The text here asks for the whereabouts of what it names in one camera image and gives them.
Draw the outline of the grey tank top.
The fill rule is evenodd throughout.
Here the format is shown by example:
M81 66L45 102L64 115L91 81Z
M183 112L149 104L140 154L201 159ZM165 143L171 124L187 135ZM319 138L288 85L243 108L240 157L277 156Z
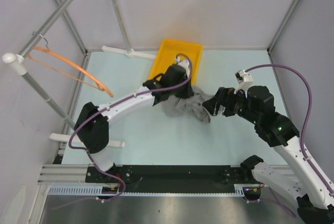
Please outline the grey tank top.
M167 101L162 102L162 111L169 117L179 117L186 113L203 124L209 124L211 117L202 103L211 99L213 95L205 93L198 86L192 86L192 89L194 95L188 99L170 96Z

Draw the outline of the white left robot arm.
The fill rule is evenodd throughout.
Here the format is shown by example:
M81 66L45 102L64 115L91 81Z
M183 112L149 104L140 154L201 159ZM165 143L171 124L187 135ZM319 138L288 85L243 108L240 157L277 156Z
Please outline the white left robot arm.
M115 102L99 106L86 103L70 137L69 147L80 149L72 145L74 137L78 137L83 144L82 149L98 169L97 176L104 182L113 180L115 163L106 150L110 126L138 110L166 101L170 96L183 99L192 97L192 71L192 64L183 60L168 67L164 74L144 82L134 93Z

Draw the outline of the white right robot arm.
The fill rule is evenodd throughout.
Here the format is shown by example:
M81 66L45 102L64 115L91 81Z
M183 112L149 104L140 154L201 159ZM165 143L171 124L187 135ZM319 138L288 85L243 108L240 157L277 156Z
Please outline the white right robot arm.
M259 138L285 160L298 178L297 182L287 178L253 155L241 164L241 178L245 182L256 180L269 186L296 207L305 223L333 223L333 195L303 156L305 148L300 146L295 125L276 112L274 96L267 87L252 86L246 92L220 87L202 105L212 116L238 115L251 122Z

